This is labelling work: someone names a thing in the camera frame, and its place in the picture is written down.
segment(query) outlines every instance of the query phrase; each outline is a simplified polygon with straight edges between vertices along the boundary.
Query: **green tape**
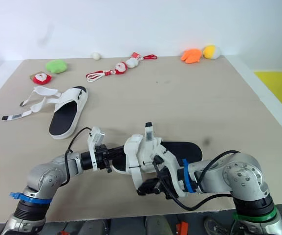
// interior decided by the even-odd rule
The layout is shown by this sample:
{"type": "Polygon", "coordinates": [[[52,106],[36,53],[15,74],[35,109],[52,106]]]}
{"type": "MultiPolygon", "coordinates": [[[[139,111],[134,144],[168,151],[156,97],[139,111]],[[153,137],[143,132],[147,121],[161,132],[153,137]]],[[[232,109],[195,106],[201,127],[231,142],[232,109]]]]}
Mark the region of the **green tape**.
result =
{"type": "Polygon", "coordinates": [[[264,222],[264,221],[267,221],[269,219],[272,219],[276,214],[277,214],[277,208],[274,206],[273,210],[269,214],[266,214],[266,215],[263,215],[263,216],[252,217],[252,216],[237,214],[236,212],[234,212],[233,218],[235,220],[247,220],[247,221],[251,221],[251,222],[264,222]]]}

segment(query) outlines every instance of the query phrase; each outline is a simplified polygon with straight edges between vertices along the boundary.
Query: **white table edge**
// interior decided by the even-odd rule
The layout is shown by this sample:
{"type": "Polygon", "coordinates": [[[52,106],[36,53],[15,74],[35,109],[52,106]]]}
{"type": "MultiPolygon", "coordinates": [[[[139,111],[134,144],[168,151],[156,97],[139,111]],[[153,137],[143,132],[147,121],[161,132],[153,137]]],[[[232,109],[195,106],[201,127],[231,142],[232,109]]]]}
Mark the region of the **white table edge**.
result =
{"type": "Polygon", "coordinates": [[[282,103],[275,95],[261,82],[261,80],[242,62],[236,55],[225,55],[225,58],[242,76],[244,81],[253,89],[261,102],[266,106],[273,117],[282,126],[282,103]]]}

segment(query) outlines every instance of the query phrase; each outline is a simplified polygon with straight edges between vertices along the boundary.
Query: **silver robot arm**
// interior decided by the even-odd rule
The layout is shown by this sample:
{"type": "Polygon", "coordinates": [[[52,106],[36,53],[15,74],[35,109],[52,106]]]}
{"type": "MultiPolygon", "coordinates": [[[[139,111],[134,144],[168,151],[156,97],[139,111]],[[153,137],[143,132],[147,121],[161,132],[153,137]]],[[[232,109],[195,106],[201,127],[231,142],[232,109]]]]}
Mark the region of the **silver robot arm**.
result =
{"type": "Polygon", "coordinates": [[[282,219],[276,209],[258,161],[244,153],[230,154],[210,169],[210,161],[188,165],[188,173],[197,182],[196,192],[230,191],[236,206],[234,219],[246,228],[245,233],[282,235],[282,219]]]}
{"type": "Polygon", "coordinates": [[[201,203],[189,208],[178,201],[181,197],[176,193],[177,188],[183,192],[222,193],[230,192],[236,206],[234,219],[244,228],[244,234],[272,234],[282,235],[282,219],[270,196],[269,188],[265,182],[258,161],[244,153],[231,151],[224,159],[218,161],[200,161],[190,163],[177,169],[178,180],[171,180],[170,165],[161,171],[159,164],[164,164],[165,157],[159,154],[155,157],[153,165],[158,173],[162,185],[156,185],[166,197],[175,200],[186,210],[194,211],[201,203]]]}
{"type": "MultiPolygon", "coordinates": [[[[82,174],[81,154],[68,154],[68,166],[70,177],[82,174]]],[[[11,196],[20,201],[15,213],[6,222],[2,235],[36,234],[41,231],[52,198],[66,180],[64,155],[34,167],[28,175],[28,185],[23,192],[11,193],[11,196]]]]}
{"type": "Polygon", "coordinates": [[[106,168],[110,173],[109,161],[125,157],[125,154],[123,146],[107,149],[101,144],[104,135],[99,128],[93,127],[87,140],[89,152],[68,153],[68,164],[65,164],[65,155],[61,155],[49,163],[34,167],[28,175],[28,184],[23,192],[10,194],[20,201],[1,234],[37,234],[45,224],[46,212],[57,189],[68,183],[69,178],[88,169],[106,168]]]}

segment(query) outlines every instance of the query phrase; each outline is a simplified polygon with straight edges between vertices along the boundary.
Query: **orange plush toy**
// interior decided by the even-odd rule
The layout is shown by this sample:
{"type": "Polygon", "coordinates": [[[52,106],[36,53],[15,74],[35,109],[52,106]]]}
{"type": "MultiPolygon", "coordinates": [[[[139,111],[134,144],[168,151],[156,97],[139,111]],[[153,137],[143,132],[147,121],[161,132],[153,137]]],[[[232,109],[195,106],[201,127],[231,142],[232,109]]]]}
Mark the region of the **orange plush toy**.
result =
{"type": "Polygon", "coordinates": [[[181,56],[181,60],[185,61],[185,63],[196,63],[199,62],[203,52],[200,49],[190,49],[184,51],[183,55],[181,56]]]}

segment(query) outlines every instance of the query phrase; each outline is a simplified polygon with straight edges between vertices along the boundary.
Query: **yellow paper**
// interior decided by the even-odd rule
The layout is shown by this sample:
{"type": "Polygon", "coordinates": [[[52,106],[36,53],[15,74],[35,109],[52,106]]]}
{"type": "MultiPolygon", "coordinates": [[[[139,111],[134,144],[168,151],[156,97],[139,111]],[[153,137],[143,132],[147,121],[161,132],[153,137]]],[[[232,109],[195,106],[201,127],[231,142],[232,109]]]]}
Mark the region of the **yellow paper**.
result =
{"type": "Polygon", "coordinates": [[[282,72],[257,71],[255,74],[282,103],[282,72]]]}

